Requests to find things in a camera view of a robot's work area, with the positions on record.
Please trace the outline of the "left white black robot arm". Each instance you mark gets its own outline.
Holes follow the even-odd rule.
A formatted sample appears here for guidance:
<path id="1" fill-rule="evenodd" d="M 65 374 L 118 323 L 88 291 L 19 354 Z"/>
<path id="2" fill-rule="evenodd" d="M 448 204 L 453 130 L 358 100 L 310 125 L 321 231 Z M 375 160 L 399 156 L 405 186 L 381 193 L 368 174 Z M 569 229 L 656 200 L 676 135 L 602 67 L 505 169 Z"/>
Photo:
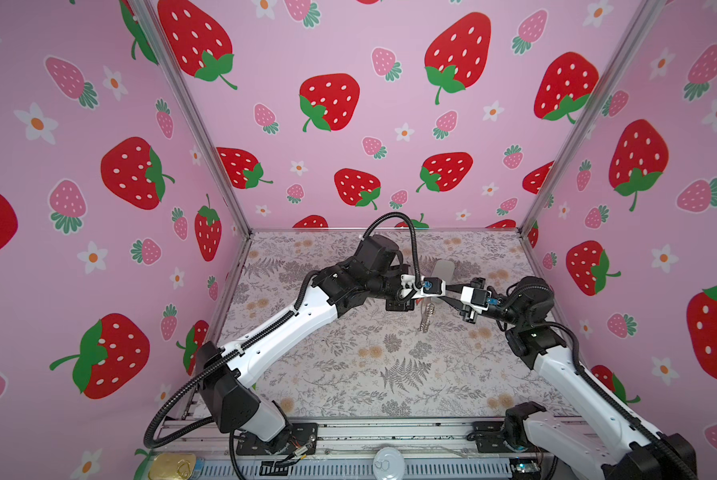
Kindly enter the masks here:
<path id="1" fill-rule="evenodd" d="M 252 332 L 220 347 L 206 342 L 198 348 L 198 393 L 210 422 L 224 434 L 246 431 L 264 442 L 283 440 L 288 419 L 252 391 L 258 378 L 310 334 L 367 299 L 383 300 L 391 311 L 410 311 L 426 293 L 420 269 L 404 262 L 394 241 L 382 235 L 362 239 L 348 259 L 306 274 L 296 300 Z"/>

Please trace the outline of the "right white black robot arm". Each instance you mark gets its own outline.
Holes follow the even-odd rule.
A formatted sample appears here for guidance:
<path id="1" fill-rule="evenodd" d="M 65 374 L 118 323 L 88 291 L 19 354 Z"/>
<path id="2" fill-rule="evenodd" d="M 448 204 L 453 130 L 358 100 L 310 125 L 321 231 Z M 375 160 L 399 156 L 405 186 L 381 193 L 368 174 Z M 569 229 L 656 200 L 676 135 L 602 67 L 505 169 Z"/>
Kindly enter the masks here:
<path id="1" fill-rule="evenodd" d="M 569 429 L 528 402 L 505 417 L 508 444 L 547 450 L 585 479 L 697 478 L 694 447 L 636 414 L 582 364 L 576 334 L 548 321 L 555 294 L 545 280 L 525 277 L 500 294 L 475 279 L 444 285 L 442 298 L 468 321 L 496 320 L 512 352 L 556 388 L 596 434 L 590 438 Z"/>

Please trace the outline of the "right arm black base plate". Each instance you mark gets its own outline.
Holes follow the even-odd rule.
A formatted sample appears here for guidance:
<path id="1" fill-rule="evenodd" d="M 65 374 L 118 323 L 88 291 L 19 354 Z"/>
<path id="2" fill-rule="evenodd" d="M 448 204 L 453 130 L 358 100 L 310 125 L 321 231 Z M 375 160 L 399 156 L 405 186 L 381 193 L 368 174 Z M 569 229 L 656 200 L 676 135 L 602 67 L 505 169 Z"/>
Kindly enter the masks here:
<path id="1" fill-rule="evenodd" d="M 479 453 L 524 453 L 527 448 L 510 444 L 504 423 L 500 421 L 476 421 L 466 436 L 474 442 Z"/>

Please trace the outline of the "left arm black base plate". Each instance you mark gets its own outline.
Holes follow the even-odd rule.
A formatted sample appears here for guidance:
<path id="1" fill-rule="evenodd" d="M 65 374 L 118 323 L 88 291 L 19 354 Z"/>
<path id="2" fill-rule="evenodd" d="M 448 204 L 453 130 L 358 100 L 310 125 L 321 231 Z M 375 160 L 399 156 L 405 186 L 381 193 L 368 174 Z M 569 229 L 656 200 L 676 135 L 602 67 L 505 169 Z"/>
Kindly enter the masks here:
<path id="1" fill-rule="evenodd" d="M 242 432 L 238 434 L 234 453 L 240 456 L 303 456 L 314 454 L 317 443 L 318 423 L 296 422 L 268 441 Z"/>

